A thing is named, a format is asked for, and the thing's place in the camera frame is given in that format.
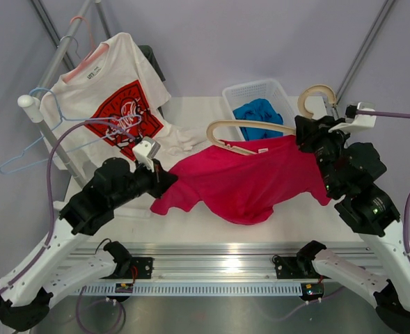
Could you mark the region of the pink magenta t shirt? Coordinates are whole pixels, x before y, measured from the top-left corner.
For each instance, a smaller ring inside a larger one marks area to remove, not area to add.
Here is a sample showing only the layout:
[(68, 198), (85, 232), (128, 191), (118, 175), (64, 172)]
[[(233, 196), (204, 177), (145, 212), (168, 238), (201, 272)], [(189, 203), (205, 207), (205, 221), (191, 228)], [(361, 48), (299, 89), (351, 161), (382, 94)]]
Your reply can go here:
[(293, 135), (240, 141), (252, 151), (242, 155), (211, 145), (174, 165), (178, 180), (151, 211), (166, 215), (171, 208), (190, 212), (203, 202), (211, 212), (239, 225), (266, 221), (274, 205), (309, 193), (321, 206), (330, 199), (313, 155), (301, 152)]

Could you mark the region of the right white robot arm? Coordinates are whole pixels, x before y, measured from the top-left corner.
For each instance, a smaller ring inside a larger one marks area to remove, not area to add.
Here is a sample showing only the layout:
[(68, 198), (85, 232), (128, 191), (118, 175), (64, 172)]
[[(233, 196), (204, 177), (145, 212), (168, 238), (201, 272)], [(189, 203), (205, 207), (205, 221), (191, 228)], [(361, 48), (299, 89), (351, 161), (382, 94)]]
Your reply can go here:
[(371, 143), (346, 145), (344, 119), (296, 116), (296, 143), (315, 156), (329, 198), (340, 218), (377, 256), (385, 276), (370, 273), (336, 255), (318, 241), (297, 253), (304, 276), (324, 276), (367, 301), (397, 333), (410, 333), (410, 251), (407, 233), (393, 201), (374, 182), (386, 172)]

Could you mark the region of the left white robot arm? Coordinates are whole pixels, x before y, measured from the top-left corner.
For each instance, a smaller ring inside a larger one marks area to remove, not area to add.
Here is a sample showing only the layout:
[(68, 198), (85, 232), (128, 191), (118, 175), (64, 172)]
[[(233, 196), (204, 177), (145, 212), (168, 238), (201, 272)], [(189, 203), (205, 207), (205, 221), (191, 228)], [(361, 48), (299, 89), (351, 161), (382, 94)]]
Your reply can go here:
[(121, 158), (107, 159), (90, 182), (60, 211), (47, 235), (9, 274), (0, 278), (0, 321), (18, 332), (39, 324), (66, 296), (100, 278), (123, 278), (134, 260), (118, 241), (81, 264), (57, 274), (59, 264), (114, 218), (117, 208), (145, 193), (160, 198), (178, 177), (158, 160), (135, 171)]

